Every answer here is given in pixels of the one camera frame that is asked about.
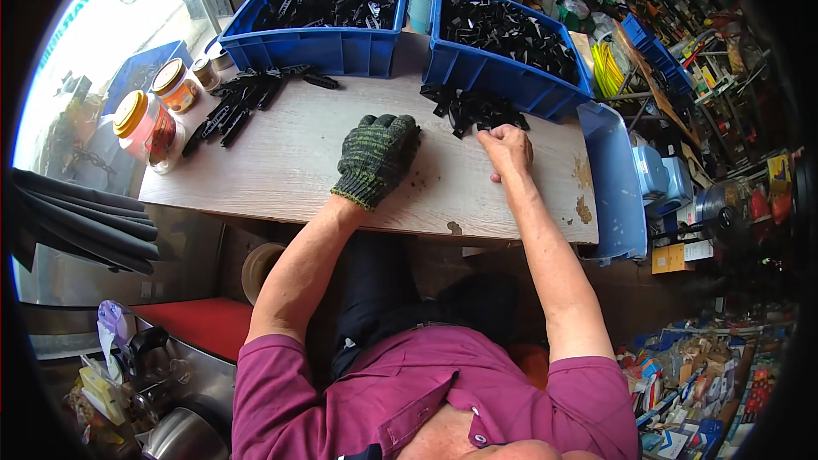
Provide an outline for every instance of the brown stain on table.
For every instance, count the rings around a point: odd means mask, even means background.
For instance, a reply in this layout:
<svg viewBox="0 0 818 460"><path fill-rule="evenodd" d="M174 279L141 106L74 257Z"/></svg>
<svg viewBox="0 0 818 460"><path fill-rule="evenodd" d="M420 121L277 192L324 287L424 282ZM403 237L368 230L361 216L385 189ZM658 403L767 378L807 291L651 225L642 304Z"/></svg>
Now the brown stain on table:
<svg viewBox="0 0 818 460"><path fill-rule="evenodd" d="M579 215L579 220L581 220L583 224L589 224L591 220L594 220L594 216L590 214L588 205L585 204L585 196L580 196L577 198L576 210L577 215Z"/></svg>
<svg viewBox="0 0 818 460"><path fill-rule="evenodd" d="M579 182L580 189L593 189L594 179L590 175L590 162L588 157L579 158L577 155L573 156L573 173L571 176Z"/></svg>
<svg viewBox="0 0 818 460"><path fill-rule="evenodd" d="M446 224L446 227L452 232L452 234L463 234L463 229L454 220L449 221L449 223Z"/></svg>

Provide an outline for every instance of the orange jar lid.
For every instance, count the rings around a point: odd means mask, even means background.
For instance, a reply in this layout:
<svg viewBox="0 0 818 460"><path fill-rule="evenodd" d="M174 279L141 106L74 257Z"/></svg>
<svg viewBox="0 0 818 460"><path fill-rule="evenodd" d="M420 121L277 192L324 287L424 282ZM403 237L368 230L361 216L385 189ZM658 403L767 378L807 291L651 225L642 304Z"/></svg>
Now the orange jar lid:
<svg viewBox="0 0 818 460"><path fill-rule="evenodd" d="M127 138L142 121L142 116L148 110L148 97L144 91L136 90L128 93L114 113L114 135L118 138Z"/></svg>
<svg viewBox="0 0 818 460"><path fill-rule="evenodd" d="M170 59L160 67L150 89L159 96L167 95L185 77L185 63L180 58Z"/></svg>

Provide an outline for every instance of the yellow hose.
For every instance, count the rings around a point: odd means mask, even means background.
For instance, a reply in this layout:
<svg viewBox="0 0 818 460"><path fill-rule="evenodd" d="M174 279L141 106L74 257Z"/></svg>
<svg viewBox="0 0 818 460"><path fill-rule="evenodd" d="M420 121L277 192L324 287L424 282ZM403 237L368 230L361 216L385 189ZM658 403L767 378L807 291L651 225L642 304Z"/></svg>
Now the yellow hose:
<svg viewBox="0 0 818 460"><path fill-rule="evenodd" d="M599 90L606 98L616 96L619 86L625 81L625 76L622 75L622 70L614 61L610 43L608 41L598 42L590 48L590 52L594 58L594 77L596 77L596 83L599 84ZM625 94L632 92L631 87L625 88L622 92Z"/></svg>

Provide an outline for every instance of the plastic jar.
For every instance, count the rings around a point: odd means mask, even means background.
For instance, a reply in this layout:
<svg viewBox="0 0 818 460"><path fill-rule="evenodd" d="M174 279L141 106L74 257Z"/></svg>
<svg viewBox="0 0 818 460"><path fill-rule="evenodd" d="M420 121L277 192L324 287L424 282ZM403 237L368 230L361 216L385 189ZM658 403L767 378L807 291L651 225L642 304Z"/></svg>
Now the plastic jar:
<svg viewBox="0 0 818 460"><path fill-rule="evenodd" d="M131 91L119 103L114 117L119 147L164 174L173 168L185 147L187 132L158 98Z"/></svg>
<svg viewBox="0 0 818 460"><path fill-rule="evenodd" d="M177 114L186 112L199 96L199 86L192 79L185 78L186 72L185 63L180 58L170 59L159 68L150 84L150 90Z"/></svg>
<svg viewBox="0 0 818 460"><path fill-rule="evenodd" d="M208 93L210 93L210 91L213 89L216 89L219 84L222 83L222 78L213 67L213 61L207 57L199 57L197 60L193 61L193 65L190 66L190 70L194 75L196 75L196 78L199 79L199 84L201 84L204 90Z"/></svg>

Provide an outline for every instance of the hand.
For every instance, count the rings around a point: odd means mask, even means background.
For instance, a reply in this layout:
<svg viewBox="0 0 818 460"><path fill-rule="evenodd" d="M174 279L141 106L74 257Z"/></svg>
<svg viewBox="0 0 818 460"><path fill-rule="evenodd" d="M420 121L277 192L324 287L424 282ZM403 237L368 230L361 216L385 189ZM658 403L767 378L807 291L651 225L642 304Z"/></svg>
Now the hand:
<svg viewBox="0 0 818 460"><path fill-rule="evenodd" d="M341 178L330 192L373 210L409 174L420 134L412 116L364 116L343 140Z"/></svg>
<svg viewBox="0 0 818 460"><path fill-rule="evenodd" d="M534 161L534 149L523 130L500 125L491 131L480 130L477 140L483 145L496 171L491 179L500 183L513 175L528 175Z"/></svg>

